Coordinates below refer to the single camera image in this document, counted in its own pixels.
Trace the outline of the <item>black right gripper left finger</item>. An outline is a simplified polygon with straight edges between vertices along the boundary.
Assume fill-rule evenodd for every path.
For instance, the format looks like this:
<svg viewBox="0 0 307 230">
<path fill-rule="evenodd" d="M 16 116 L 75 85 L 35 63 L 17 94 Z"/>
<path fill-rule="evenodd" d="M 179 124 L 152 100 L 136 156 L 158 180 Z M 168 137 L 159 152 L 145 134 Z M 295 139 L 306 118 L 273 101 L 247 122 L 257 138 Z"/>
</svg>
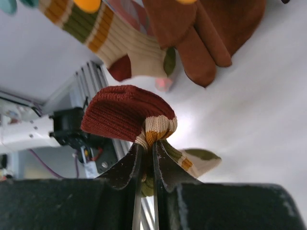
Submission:
<svg viewBox="0 0 307 230">
<path fill-rule="evenodd" d="M 95 179 L 8 179 L 0 184 L 3 230 L 138 230 L 142 147 Z"/>
</svg>

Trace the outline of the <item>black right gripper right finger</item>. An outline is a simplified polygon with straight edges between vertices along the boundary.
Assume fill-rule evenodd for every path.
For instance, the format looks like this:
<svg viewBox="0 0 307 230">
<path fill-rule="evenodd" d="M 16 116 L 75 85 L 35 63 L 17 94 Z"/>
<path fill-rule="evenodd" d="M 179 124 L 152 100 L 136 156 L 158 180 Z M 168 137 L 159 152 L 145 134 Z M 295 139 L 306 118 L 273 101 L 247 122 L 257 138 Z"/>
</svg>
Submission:
<svg viewBox="0 0 307 230">
<path fill-rule="evenodd" d="M 158 230 L 304 230 L 289 193 L 276 184 L 202 183 L 153 146 Z"/>
</svg>

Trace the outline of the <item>tan brown sock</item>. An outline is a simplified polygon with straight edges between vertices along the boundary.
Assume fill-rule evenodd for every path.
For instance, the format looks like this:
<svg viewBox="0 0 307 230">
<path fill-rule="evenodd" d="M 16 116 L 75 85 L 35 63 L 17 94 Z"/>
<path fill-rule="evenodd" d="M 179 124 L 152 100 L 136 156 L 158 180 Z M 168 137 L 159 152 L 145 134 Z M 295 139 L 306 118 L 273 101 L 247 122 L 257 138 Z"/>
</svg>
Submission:
<svg viewBox="0 0 307 230">
<path fill-rule="evenodd" d="M 97 12 L 86 13 L 71 0 L 41 0 L 39 10 L 95 53 L 117 81 L 140 75 L 167 78 L 174 71 L 173 48 L 161 49 L 155 38 L 134 29 L 104 3 Z"/>
</svg>

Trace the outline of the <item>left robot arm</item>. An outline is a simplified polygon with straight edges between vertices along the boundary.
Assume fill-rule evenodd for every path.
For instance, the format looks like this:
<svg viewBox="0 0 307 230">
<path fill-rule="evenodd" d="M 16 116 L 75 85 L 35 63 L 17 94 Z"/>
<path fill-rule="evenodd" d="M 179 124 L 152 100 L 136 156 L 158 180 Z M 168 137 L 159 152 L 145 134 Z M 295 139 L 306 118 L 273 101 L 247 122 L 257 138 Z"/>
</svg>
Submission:
<svg viewBox="0 0 307 230">
<path fill-rule="evenodd" d="M 80 150 L 88 135 L 81 130 L 84 107 L 53 112 L 34 120 L 0 127 L 0 152 L 10 153 L 43 147 L 70 146 Z"/>
</svg>

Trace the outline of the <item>brown sock on hanger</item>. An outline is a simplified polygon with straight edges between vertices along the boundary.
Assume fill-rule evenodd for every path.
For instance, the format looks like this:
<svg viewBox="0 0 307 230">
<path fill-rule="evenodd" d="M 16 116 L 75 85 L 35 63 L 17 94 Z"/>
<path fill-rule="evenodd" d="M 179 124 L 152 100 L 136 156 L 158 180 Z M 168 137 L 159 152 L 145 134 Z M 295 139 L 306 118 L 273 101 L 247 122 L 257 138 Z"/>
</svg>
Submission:
<svg viewBox="0 0 307 230">
<path fill-rule="evenodd" d="M 217 67 L 229 67 L 232 55 L 253 35 L 264 15 L 264 0 L 145 0 L 161 48 L 174 47 L 186 75 L 207 87 Z"/>
</svg>

